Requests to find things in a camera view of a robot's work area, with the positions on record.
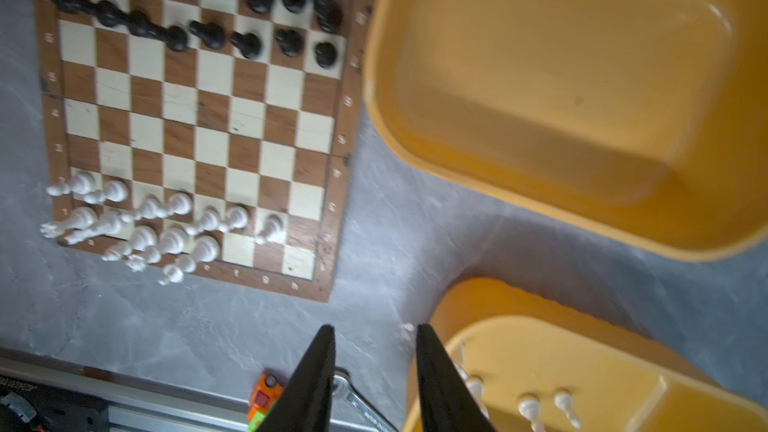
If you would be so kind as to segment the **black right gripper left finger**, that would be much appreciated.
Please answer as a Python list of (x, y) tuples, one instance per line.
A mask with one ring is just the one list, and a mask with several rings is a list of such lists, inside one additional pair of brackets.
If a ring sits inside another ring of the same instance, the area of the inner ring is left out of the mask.
[(335, 362), (334, 327), (325, 324), (257, 431), (328, 431)]

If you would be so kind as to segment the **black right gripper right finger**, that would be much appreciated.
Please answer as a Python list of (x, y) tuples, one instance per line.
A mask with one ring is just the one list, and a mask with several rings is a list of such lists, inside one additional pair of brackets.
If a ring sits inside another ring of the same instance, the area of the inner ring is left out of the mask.
[(416, 366), (423, 431), (494, 431), (429, 324), (417, 327)]

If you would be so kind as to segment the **white king chess piece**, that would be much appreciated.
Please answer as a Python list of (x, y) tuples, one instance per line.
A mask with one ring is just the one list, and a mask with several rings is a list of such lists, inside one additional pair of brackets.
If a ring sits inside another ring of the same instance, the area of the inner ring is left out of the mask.
[(193, 273), (201, 263), (214, 261), (220, 254), (219, 242), (210, 236), (198, 238), (189, 254), (180, 255), (173, 263), (166, 265), (163, 276), (158, 280), (160, 285), (181, 283), (186, 274)]

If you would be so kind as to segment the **black pawn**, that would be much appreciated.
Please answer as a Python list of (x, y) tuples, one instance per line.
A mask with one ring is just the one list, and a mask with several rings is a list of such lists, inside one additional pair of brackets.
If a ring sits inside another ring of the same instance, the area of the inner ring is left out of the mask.
[(334, 66), (338, 51), (336, 46), (331, 42), (318, 42), (314, 47), (314, 56), (316, 63), (323, 69), (330, 69)]

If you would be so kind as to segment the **white pawn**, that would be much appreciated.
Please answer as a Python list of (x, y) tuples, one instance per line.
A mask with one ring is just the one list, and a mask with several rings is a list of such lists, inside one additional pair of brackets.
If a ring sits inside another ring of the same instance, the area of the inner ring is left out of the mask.
[(276, 214), (270, 214), (265, 218), (262, 227), (255, 236), (255, 242), (258, 245), (266, 245), (276, 242), (284, 230), (282, 219)]

